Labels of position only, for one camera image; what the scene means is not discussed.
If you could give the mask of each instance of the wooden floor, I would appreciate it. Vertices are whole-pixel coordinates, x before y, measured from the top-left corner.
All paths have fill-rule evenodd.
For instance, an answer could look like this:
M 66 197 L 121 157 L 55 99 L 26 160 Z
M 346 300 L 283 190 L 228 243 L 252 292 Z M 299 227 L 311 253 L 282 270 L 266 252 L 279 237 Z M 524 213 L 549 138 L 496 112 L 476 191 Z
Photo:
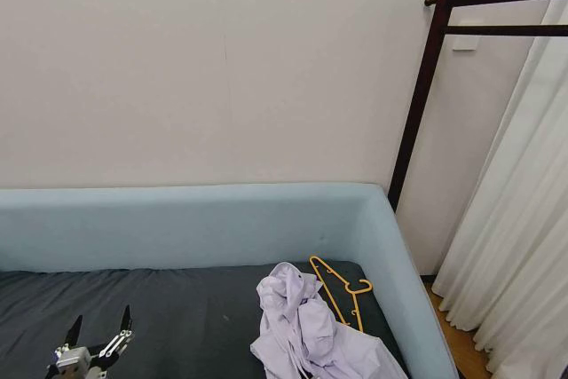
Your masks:
M 430 284 L 425 286 L 428 290 L 432 305 L 434 305 L 442 331 L 446 336 L 447 343 L 454 356 L 455 365 L 460 369 L 466 379 L 489 379 L 491 373 L 485 370 L 487 355 L 484 352 L 475 350 L 473 346 L 474 332 L 464 332 L 450 326 L 450 323 L 446 321 L 446 313 L 438 309 L 442 298 L 432 293 Z

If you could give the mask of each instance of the wooden clothes rack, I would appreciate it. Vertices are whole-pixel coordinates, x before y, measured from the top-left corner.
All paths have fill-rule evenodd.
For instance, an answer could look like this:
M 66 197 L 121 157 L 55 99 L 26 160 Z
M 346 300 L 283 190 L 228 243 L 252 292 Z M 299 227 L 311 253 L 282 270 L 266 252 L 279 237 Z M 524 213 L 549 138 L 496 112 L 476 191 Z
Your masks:
M 425 0 L 426 6 L 436 5 L 430 31 L 422 55 L 422 63 L 416 78 L 414 94 L 400 148 L 395 163 L 392 180 L 390 181 L 389 202 L 396 211 L 398 200 L 408 171 L 408 164 L 412 157 L 414 143 L 426 106 L 426 100 L 436 72 L 436 65 L 442 50 L 446 35 L 481 35 L 481 36 L 568 36 L 568 25 L 537 25 L 537 26 L 449 26 L 452 9 L 461 6 L 476 4 L 498 4 L 505 2 L 518 2 L 524 0 Z

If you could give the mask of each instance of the dark wooden pole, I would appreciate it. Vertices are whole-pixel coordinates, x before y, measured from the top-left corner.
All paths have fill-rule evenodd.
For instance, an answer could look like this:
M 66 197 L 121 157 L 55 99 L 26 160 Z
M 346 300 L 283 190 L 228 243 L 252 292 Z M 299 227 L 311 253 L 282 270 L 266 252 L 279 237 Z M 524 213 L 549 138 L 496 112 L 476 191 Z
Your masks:
M 432 0 L 425 0 L 426 5 L 432 4 Z M 444 29 L 446 28 L 452 13 L 451 0 L 436 0 L 436 9 L 430 24 L 430 32 L 426 40 L 426 47 L 422 55 L 422 63 L 416 78 L 414 94 L 408 111 L 402 141 L 398 149 L 397 162 L 395 163 L 392 180 L 390 181 L 389 202 L 393 210 L 397 210 L 398 200 L 405 183 L 406 171 L 414 149 L 414 142 L 418 135 L 422 113 L 428 99 L 428 92 L 432 85 L 436 65 L 444 42 Z

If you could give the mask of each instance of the yellow plastic hanger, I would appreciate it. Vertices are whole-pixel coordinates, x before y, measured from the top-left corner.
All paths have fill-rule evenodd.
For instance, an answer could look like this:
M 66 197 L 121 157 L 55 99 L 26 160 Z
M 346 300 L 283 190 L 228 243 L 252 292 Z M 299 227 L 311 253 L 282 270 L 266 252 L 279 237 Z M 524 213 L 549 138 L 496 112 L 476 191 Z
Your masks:
M 341 275 L 339 275 L 339 273 L 336 270 L 334 270 L 331 266 L 326 264 L 320 257 L 316 257 L 316 256 L 310 257 L 310 264 L 312 264 L 313 271 L 316 272 L 316 275 L 318 276 L 319 281 L 321 281 L 321 283 L 323 284 L 323 288 L 326 290 L 327 296 L 329 297 L 331 304 L 334 306 L 335 312 L 337 312 L 339 319 L 341 320 L 341 322 L 343 324 L 345 324 L 347 326 L 350 326 L 351 323 L 348 323 L 347 321 L 345 321 L 345 317 L 341 314 L 341 311 L 339 310 L 339 307 L 337 306 L 337 303 L 335 302 L 334 297 L 331 295 L 331 291 L 329 291 L 329 288 L 327 287 L 326 282 L 323 280 L 323 277 L 321 277 L 321 274 L 320 274 L 320 271 L 319 271 L 320 267 L 315 264 L 315 261 L 317 261 L 320 264 L 322 264 L 323 266 L 325 266 L 327 268 L 327 273 L 333 274 L 337 279 L 339 279 L 344 284 L 345 291 L 347 293 L 351 294 L 351 297 L 353 298 L 353 306 L 355 307 L 354 310 L 351 310 L 351 315 L 355 315 L 357 317 L 357 324 L 359 325 L 359 331 L 362 332 L 363 331 L 363 323 L 361 322 L 361 314 L 359 312 L 359 304 L 357 303 L 357 295 L 360 295 L 361 293 L 370 292 L 371 290 L 373 290 L 373 284 L 371 284 L 371 282 L 369 280 L 360 279 L 359 283 L 367 284 L 367 287 L 362 288 L 360 290 L 351 290 L 350 289 L 350 285 L 351 285 L 350 282 L 348 282 Z

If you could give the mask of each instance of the hanger hook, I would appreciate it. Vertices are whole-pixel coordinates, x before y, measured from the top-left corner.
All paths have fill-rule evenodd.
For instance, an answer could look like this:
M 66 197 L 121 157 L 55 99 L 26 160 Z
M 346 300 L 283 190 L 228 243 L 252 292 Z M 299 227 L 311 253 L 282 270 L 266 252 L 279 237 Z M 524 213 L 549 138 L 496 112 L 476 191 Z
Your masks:
M 350 289 L 350 283 L 345 284 L 345 290 L 349 293 L 351 293 L 352 295 L 359 295 L 361 293 L 366 293 L 366 292 L 370 292 L 371 290 L 373 290 L 373 285 L 371 284 L 371 282 L 369 280 L 365 280 L 365 279 L 360 279 L 359 283 L 361 284 L 366 284 L 367 287 L 366 288 L 362 288 L 359 290 L 351 290 Z

